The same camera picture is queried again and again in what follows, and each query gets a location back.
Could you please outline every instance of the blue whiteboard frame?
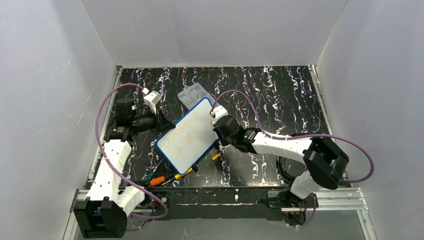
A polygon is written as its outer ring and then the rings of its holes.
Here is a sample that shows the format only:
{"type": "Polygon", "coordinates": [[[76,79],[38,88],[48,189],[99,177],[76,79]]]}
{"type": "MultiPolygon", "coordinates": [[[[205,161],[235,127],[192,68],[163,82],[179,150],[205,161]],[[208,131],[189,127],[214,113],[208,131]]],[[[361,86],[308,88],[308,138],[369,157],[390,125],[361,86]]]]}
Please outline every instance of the blue whiteboard frame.
{"type": "MultiPolygon", "coordinates": [[[[198,101],[197,103],[196,103],[196,105],[194,105],[188,112],[186,112],[178,121],[176,121],[176,123],[175,123],[175,125],[177,125],[183,118],[185,118],[193,109],[195,109],[196,107],[197,107],[197,105],[199,105],[202,101],[204,101],[204,100],[207,100],[208,102],[209,102],[209,104],[210,104],[210,108],[212,109],[212,103],[211,103],[211,100],[209,100],[209,98],[208,97],[204,97],[204,98],[202,98],[202,99],[200,99],[200,101],[198,101]]],[[[161,148],[158,146],[158,142],[159,142],[159,140],[161,139],[161,138],[163,138],[164,136],[166,135],[166,133],[165,134],[162,134],[162,136],[160,136],[157,140],[156,140],[156,142],[154,143],[154,145],[156,146],[156,148],[159,150],[159,152],[163,155],[163,157],[164,158],[166,158],[166,160],[168,160],[168,162],[171,164],[171,166],[173,167],[173,169],[175,169],[179,174],[181,174],[181,175],[184,175],[184,174],[186,174],[188,171],[189,171],[189,169],[187,169],[185,172],[179,172],[176,168],[175,168],[175,166],[173,165],[173,163],[170,161],[170,159],[165,155],[165,153],[161,150],[161,148]]],[[[206,153],[207,152],[209,152],[209,150],[214,146],[214,144],[215,144],[215,142],[218,140],[218,136],[216,136],[216,139],[215,139],[215,141],[212,143],[212,145],[210,145],[207,149],[206,149],[206,151],[196,160],[196,161],[194,161],[194,163],[197,163],[201,158],[203,158],[205,155],[206,155],[206,153]]]]}

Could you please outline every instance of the white wall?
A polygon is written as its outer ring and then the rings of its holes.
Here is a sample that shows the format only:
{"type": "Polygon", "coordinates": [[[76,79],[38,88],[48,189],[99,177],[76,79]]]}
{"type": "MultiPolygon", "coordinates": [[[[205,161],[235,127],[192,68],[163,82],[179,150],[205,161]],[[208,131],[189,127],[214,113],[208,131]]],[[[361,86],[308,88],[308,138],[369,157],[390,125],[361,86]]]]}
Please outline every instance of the white wall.
{"type": "MultiPolygon", "coordinates": [[[[423,239],[424,2],[349,0],[318,61],[333,132],[375,159],[360,183],[378,239],[423,239]]],[[[347,151],[351,178],[369,164],[347,151]]]]}
{"type": "Polygon", "coordinates": [[[316,64],[346,0],[82,0],[117,65],[316,64]]]}
{"type": "Polygon", "coordinates": [[[116,67],[79,0],[0,2],[1,239],[62,239],[116,67]]]}

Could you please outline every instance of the electrical wire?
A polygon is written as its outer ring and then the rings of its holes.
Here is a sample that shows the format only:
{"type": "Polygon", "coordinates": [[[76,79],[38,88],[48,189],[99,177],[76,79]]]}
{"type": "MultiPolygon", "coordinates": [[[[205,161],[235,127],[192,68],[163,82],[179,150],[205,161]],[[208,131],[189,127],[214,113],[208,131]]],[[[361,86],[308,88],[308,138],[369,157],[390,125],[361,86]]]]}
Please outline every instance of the electrical wire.
{"type": "Polygon", "coordinates": [[[114,89],[112,89],[112,91],[110,91],[107,96],[104,98],[103,102],[100,105],[100,109],[98,110],[97,113],[97,117],[95,119],[95,137],[97,140],[97,144],[100,148],[101,154],[104,158],[104,160],[107,162],[107,164],[109,165],[109,167],[125,182],[127,182],[128,184],[130,184],[131,186],[134,186],[135,188],[137,188],[138,190],[144,192],[145,194],[149,195],[150,197],[152,197],[154,200],[156,200],[160,205],[162,205],[163,209],[165,209],[165,212],[162,215],[159,216],[144,216],[144,215],[140,215],[140,214],[135,214],[135,213],[131,213],[131,216],[133,217],[137,217],[137,218],[142,218],[142,219],[161,219],[163,217],[165,217],[168,214],[168,207],[165,205],[165,203],[159,199],[157,196],[155,196],[153,193],[151,193],[150,191],[144,189],[143,187],[139,186],[138,184],[136,184],[135,182],[131,181],[130,179],[126,178],[124,175],[122,175],[122,173],[120,173],[111,163],[111,161],[109,160],[108,156],[106,155],[106,152],[102,146],[102,139],[100,138],[100,134],[99,134],[99,119],[100,116],[102,114],[102,109],[105,106],[107,100],[109,99],[109,97],[118,89],[121,89],[123,87],[126,86],[134,86],[137,87],[138,89],[140,89],[141,91],[144,89],[144,87],[135,84],[135,83],[124,83],[121,84],[117,87],[115,87],[114,89]]]}
{"type": "Polygon", "coordinates": [[[330,134],[308,134],[308,135],[300,135],[300,136],[291,136],[291,137],[285,137],[285,136],[276,136],[276,135],[271,135],[271,133],[267,132],[264,130],[264,127],[261,124],[261,121],[259,120],[259,114],[255,109],[255,106],[253,105],[253,102],[249,99],[249,97],[244,94],[242,91],[239,90],[227,90],[224,91],[223,93],[221,93],[215,100],[215,102],[212,105],[212,110],[215,108],[215,106],[217,105],[218,101],[220,100],[220,98],[222,98],[224,95],[228,94],[228,93],[237,93],[237,94],[241,94],[243,95],[246,100],[248,101],[248,103],[250,104],[250,107],[253,110],[254,116],[256,118],[257,121],[257,126],[259,127],[260,131],[267,137],[271,138],[271,139],[276,139],[276,140],[296,140],[296,139],[306,139],[306,138],[332,138],[332,139],[337,139],[337,140],[341,140],[345,143],[351,144],[353,146],[355,146],[357,149],[361,150],[363,152],[363,154],[365,154],[365,156],[368,158],[369,161],[369,165],[370,165],[370,169],[369,169],[369,173],[359,179],[355,179],[355,180],[342,180],[342,182],[344,183],[348,183],[348,184],[352,184],[352,183],[360,183],[363,182],[367,179],[369,179],[373,173],[374,173],[374,161],[373,158],[371,157],[371,155],[361,146],[359,146],[358,144],[356,144],[355,142],[341,137],[341,136],[335,136],[335,135],[330,135],[330,134]]]}

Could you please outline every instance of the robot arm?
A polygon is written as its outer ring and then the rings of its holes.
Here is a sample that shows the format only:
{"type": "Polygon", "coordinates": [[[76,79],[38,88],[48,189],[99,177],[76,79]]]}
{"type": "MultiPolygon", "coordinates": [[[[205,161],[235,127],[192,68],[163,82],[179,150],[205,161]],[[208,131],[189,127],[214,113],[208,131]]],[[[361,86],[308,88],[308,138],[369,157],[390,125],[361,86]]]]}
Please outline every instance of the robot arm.
{"type": "MultiPolygon", "coordinates": [[[[123,172],[138,133],[151,130],[155,134],[175,128],[165,119],[162,109],[156,107],[161,95],[146,88],[144,107],[134,99],[120,99],[115,103],[115,119],[104,135],[104,151],[110,163],[123,172]]],[[[73,212],[84,238],[122,238],[127,219],[136,206],[145,199],[145,193],[127,186],[118,194],[121,178],[110,168],[103,157],[90,190],[82,201],[75,203],[73,212]]]]}
{"type": "Polygon", "coordinates": [[[296,177],[288,188],[300,200],[321,188],[334,190],[339,186],[349,158],[331,139],[276,140],[259,128],[244,129],[222,106],[216,107],[211,115],[213,130],[223,146],[233,145],[244,153],[272,154],[304,163],[308,171],[296,177]]]}

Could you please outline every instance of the whiteboard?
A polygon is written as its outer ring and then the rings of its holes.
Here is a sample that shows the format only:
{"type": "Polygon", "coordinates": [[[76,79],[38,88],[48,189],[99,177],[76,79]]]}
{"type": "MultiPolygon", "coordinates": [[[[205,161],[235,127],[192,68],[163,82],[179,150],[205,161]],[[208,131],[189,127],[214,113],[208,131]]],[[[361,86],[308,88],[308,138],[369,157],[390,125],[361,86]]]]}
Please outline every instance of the whiteboard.
{"type": "Polygon", "coordinates": [[[179,174],[185,174],[218,140],[212,130],[211,101],[204,97],[159,137],[156,147],[179,174]]]}

